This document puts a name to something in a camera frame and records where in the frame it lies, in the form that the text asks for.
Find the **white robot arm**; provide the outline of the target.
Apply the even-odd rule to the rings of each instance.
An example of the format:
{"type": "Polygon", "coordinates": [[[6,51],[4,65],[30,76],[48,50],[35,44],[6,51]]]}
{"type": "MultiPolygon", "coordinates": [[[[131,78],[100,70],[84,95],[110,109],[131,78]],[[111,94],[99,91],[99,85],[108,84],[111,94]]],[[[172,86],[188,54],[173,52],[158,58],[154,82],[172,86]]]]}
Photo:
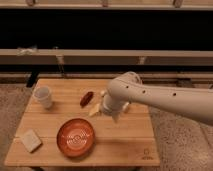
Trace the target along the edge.
{"type": "Polygon", "coordinates": [[[153,106],[213,125],[212,89],[150,86],[143,84],[135,72],[126,72],[108,83],[100,109],[114,117],[127,102],[153,106]]]}

